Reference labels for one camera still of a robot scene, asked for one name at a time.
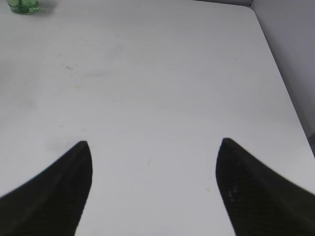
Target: glass bottom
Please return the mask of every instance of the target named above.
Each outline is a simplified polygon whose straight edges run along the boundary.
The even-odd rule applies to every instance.
[[[7,0],[11,10],[17,14],[32,14],[39,9],[38,0]]]

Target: white surface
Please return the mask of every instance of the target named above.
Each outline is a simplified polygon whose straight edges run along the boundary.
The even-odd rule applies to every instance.
[[[255,0],[252,7],[309,137],[315,133],[315,1]]]
[[[250,9],[62,0],[48,13],[0,3],[1,194],[87,140],[94,179],[77,236],[231,236],[215,179],[223,137],[315,191]]]

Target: white table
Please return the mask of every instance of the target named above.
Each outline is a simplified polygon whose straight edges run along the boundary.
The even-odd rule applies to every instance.
[[[79,140],[77,236],[232,236],[215,179],[231,137],[315,192],[314,157],[254,12],[192,0],[0,2],[0,194]]]

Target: green glass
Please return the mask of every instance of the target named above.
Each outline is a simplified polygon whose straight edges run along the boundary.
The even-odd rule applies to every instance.
[[[6,0],[11,10],[18,14],[32,14],[39,9],[38,0]]]

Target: white wall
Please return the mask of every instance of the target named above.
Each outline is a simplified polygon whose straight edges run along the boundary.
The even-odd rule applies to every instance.
[[[254,0],[307,136],[315,132],[315,0]]]

